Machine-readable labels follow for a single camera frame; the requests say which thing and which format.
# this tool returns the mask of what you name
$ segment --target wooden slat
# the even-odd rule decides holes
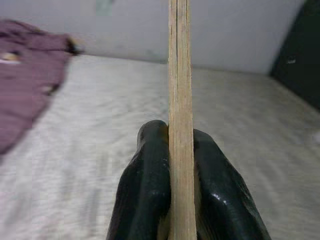
[[[189,0],[169,0],[170,240],[196,240]]]

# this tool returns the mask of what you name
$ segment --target bed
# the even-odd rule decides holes
[[[274,240],[320,230],[320,114],[263,75],[193,69],[194,127],[242,174]],[[168,122],[165,64],[72,58],[0,163],[3,240],[102,240],[141,125]]]

